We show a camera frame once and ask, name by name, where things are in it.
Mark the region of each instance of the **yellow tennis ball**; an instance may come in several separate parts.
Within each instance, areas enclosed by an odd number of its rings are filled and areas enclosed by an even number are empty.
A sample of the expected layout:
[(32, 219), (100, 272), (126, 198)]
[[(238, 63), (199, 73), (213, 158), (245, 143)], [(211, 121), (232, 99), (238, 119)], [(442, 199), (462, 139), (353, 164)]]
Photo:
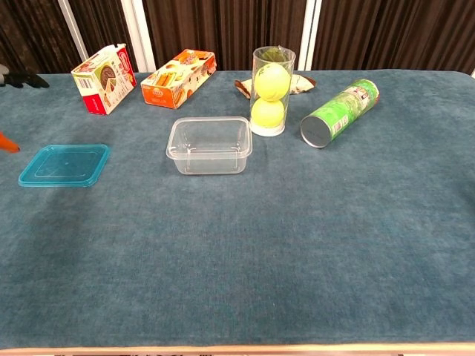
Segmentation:
[(273, 102), (282, 99), (289, 91), (289, 72), (277, 63), (269, 63), (255, 74), (254, 86), (255, 91), (264, 100)]
[(257, 99), (251, 109), (251, 120), (262, 128), (275, 128), (284, 120), (284, 105), (280, 100), (267, 102)]

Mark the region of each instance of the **table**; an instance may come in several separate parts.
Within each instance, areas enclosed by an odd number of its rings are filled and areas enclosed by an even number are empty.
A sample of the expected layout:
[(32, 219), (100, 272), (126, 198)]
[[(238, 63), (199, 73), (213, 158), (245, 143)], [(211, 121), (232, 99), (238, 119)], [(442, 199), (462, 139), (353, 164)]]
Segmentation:
[[(250, 72), (217, 72), (176, 111), (137, 87), (109, 116), (87, 113), (67, 74), (0, 88), (0, 130), (22, 148), (0, 152), (0, 355), (473, 352), (475, 81), (306, 75), (318, 87), (292, 96), (284, 133), (254, 136), (233, 176), (180, 175), (165, 149), (180, 117), (248, 116), (233, 81)], [(305, 144), (300, 120), (361, 77), (377, 106), (325, 149)], [(111, 147), (95, 186), (17, 184), (62, 143)]]

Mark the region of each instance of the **green chips can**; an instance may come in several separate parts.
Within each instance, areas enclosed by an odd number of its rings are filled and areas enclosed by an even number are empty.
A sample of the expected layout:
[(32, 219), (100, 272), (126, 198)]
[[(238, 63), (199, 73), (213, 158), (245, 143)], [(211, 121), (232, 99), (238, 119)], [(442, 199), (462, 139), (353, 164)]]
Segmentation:
[(304, 117), (300, 132), (306, 143), (323, 148), (345, 128), (371, 109), (379, 100), (379, 90), (368, 79), (354, 81), (329, 102)]

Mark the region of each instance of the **orange box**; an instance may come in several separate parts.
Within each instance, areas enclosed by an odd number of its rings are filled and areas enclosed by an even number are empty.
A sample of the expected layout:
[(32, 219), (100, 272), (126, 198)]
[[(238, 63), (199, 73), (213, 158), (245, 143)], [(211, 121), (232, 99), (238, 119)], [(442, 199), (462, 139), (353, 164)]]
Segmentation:
[(213, 52), (184, 50), (140, 83), (147, 104), (178, 109), (214, 72)]
[(125, 44), (104, 47), (71, 74), (88, 111), (101, 115), (109, 114), (137, 85)]

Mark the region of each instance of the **dark curtain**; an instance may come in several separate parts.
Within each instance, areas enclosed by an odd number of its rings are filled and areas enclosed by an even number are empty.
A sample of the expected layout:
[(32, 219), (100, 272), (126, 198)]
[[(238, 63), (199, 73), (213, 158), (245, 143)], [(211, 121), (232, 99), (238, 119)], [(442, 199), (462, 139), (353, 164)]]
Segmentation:
[(80, 62), (57, 0), (0, 1), (0, 63), (13, 72), (67, 73)]
[(324, 0), (312, 69), (475, 68), (475, 1)]
[(132, 67), (137, 72), (120, 0), (69, 0), (69, 4), (89, 56), (105, 46), (125, 43)]
[(185, 48), (210, 50), (220, 70), (252, 68), (252, 52), (281, 45), (300, 52), (306, 0), (145, 0), (161, 67)]

